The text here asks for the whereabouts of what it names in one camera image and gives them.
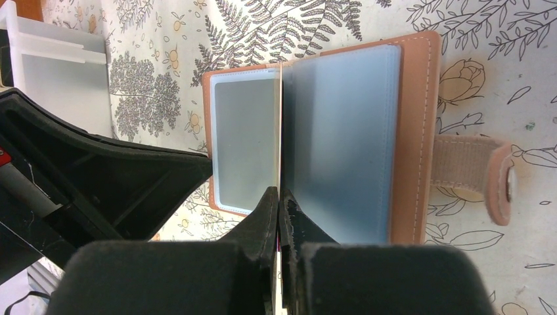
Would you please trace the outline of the white translucent card box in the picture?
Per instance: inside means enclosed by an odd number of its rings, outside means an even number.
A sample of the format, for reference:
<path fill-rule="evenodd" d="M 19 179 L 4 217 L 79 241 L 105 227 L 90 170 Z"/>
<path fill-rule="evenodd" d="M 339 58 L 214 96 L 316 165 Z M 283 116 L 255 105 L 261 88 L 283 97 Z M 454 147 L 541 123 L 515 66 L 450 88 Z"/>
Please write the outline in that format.
<path fill-rule="evenodd" d="M 108 59 L 99 35 L 69 30 L 1 5 L 1 90 L 17 88 L 50 114 L 111 137 Z"/>

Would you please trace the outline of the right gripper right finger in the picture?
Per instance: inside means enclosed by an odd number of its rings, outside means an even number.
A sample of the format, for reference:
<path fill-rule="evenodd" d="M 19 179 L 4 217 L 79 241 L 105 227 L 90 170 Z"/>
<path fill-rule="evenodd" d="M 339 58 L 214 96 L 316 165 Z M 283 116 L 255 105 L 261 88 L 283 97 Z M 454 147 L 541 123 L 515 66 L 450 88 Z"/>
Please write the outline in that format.
<path fill-rule="evenodd" d="M 435 245 L 342 245 L 280 194 L 282 299 L 289 314 L 493 314 L 465 253 Z"/>

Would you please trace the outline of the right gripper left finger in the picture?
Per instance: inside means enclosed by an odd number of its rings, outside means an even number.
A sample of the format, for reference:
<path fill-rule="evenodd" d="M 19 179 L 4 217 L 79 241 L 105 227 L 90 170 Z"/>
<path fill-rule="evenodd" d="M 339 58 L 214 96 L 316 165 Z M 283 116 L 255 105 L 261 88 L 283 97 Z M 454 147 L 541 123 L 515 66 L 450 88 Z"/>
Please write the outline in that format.
<path fill-rule="evenodd" d="M 264 314 L 279 192 L 216 241 L 95 241 L 70 259 L 48 314 Z"/>

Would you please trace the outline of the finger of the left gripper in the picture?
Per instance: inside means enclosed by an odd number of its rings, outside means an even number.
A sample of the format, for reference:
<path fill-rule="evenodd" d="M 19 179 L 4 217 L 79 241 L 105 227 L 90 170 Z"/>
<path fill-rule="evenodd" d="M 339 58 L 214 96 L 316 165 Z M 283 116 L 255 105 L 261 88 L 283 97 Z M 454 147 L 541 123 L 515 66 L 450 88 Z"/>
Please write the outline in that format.
<path fill-rule="evenodd" d="M 93 135 L 1 93 L 1 281 L 84 245 L 149 240 L 212 175 L 199 153 Z"/>

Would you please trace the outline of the brown leather card holder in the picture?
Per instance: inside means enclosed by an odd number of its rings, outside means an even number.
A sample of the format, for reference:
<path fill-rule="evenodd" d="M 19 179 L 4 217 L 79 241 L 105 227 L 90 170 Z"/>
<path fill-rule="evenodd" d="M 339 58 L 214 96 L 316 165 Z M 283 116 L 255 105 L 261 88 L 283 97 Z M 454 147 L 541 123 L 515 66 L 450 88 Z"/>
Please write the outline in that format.
<path fill-rule="evenodd" d="M 480 194 L 495 224 L 510 222 L 511 145 L 435 131 L 440 58 L 440 35 L 423 31 L 283 62 L 282 188 L 334 241 L 422 243 L 431 186 Z M 203 75 L 212 166 L 218 75 L 279 80 L 279 62 Z M 209 188 L 227 211 L 213 176 Z"/>

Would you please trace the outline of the gold credit card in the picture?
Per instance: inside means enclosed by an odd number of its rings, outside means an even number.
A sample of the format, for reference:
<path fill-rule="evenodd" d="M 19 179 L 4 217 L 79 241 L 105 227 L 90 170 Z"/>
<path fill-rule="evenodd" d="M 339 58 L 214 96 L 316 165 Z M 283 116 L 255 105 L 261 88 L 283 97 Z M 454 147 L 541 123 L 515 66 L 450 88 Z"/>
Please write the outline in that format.
<path fill-rule="evenodd" d="M 282 108 L 283 108 L 283 62 L 278 63 L 278 192 L 281 193 L 282 188 Z"/>

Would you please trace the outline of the black credit card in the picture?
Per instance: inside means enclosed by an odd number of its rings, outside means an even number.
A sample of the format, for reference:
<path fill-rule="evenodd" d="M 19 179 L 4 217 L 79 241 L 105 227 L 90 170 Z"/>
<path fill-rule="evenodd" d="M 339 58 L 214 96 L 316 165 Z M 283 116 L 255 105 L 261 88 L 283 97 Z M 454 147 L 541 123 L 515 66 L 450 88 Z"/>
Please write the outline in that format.
<path fill-rule="evenodd" d="M 247 215 L 279 184 L 279 81 L 212 79 L 213 191 L 216 206 Z"/>

